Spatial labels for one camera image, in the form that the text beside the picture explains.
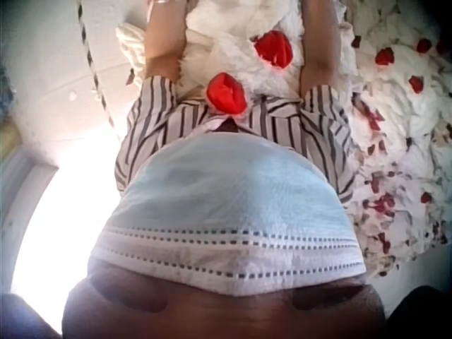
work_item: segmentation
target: surgical mask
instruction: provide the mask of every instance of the surgical mask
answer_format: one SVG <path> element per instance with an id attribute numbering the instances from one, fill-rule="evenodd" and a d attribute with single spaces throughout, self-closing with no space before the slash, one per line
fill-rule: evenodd
<path id="1" fill-rule="evenodd" d="M 92 256 L 232 296 L 365 273 L 333 187 L 307 159 L 263 138 L 209 133 L 140 168 Z"/>

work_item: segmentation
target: white fluffy fabric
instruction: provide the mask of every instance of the white fluffy fabric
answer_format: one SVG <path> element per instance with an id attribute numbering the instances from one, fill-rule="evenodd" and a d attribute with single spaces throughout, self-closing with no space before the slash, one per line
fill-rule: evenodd
<path id="1" fill-rule="evenodd" d="M 450 240 L 452 143 L 446 129 L 452 123 L 451 65 L 436 51 L 439 29 L 412 0 L 349 0 L 348 19 L 356 36 L 357 65 L 363 78 L 361 98 L 371 111 L 377 109 L 385 122 L 373 132 L 357 111 L 349 114 L 352 137 L 357 144 L 359 174 L 349 214 L 352 218 L 368 269 L 385 275 L 400 262 L 415 258 L 429 248 Z M 433 47 L 417 52 L 422 38 Z M 390 47 L 395 63 L 377 66 L 379 50 Z M 416 94 L 409 84 L 412 76 L 422 77 L 424 90 Z M 412 140 L 411 147 L 407 139 Z M 368 147 L 383 141 L 369 155 Z M 379 193 L 365 181 L 379 177 Z M 431 203 L 422 203 L 424 192 Z M 389 193 L 395 199 L 395 217 L 364 209 Z M 383 241 L 390 246 L 383 250 Z"/>
<path id="2" fill-rule="evenodd" d="M 416 46 L 423 37 L 435 45 L 437 28 L 411 0 L 344 0 L 337 4 L 341 32 L 340 101 L 348 113 L 355 159 L 359 169 L 357 188 L 348 209 L 355 225 L 371 274 L 385 275 L 400 262 L 415 258 L 432 246 L 449 239 L 452 215 L 445 206 L 452 197 L 452 143 L 447 124 L 452 123 L 452 68 L 435 48 L 419 54 Z M 304 32 L 299 0 L 199 0 L 187 16 L 187 47 L 182 59 L 179 95 L 194 88 L 205 88 L 220 72 L 228 72 L 242 83 L 247 94 L 296 98 L 299 72 L 303 65 L 300 37 Z M 362 38 L 359 49 L 351 47 L 355 34 Z M 284 32 L 294 50 L 294 60 L 278 70 L 261 60 L 252 38 L 270 30 Z M 143 31 L 124 25 L 117 30 L 122 51 L 136 70 L 141 85 L 144 68 Z M 395 64 L 377 66 L 375 56 L 391 47 Z M 415 94 L 411 76 L 424 79 L 424 90 Z M 352 94 L 371 111 L 385 119 L 381 131 L 352 106 Z M 407 138 L 413 144 L 407 148 Z M 384 141 L 386 152 L 380 151 Z M 367 150 L 376 145 L 369 155 Z M 368 181 L 379 178 L 379 193 Z M 429 192 L 433 201 L 421 203 Z M 364 209 L 390 194 L 395 199 L 394 216 Z"/>

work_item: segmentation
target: bright light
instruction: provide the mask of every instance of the bright light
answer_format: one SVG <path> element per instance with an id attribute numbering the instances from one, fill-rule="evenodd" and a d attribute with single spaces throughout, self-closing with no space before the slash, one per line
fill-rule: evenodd
<path id="1" fill-rule="evenodd" d="M 77 142 L 41 198 L 20 248 L 12 293 L 58 332 L 68 293 L 86 276 L 90 251 L 119 202 L 118 149 L 111 134 Z"/>

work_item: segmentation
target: striped shirt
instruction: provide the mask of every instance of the striped shirt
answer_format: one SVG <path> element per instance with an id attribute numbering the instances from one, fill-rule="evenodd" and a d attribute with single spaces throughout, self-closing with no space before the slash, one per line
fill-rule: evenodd
<path id="1" fill-rule="evenodd" d="M 200 100 L 178 102 L 172 81 L 146 79 L 127 117 L 128 133 L 116 161 L 121 194 L 140 166 L 159 149 L 181 138 L 217 131 L 229 117 L 214 114 Z M 238 133 L 250 133 L 291 148 L 314 163 L 342 203 L 352 198 L 355 173 L 347 164 L 350 127 L 338 94 L 327 85 L 312 88 L 303 100 L 261 97 L 250 113 L 235 120 Z"/>

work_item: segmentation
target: forearm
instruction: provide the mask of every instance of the forearm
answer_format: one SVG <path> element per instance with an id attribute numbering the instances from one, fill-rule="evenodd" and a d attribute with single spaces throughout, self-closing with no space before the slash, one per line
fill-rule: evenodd
<path id="1" fill-rule="evenodd" d="M 179 58 L 185 48 L 186 0 L 155 3 L 145 36 L 146 78 L 179 78 Z"/>
<path id="2" fill-rule="evenodd" d="M 340 33 L 333 0 L 303 0 L 302 12 L 305 28 L 303 92 L 313 85 L 335 84 L 340 65 Z"/>

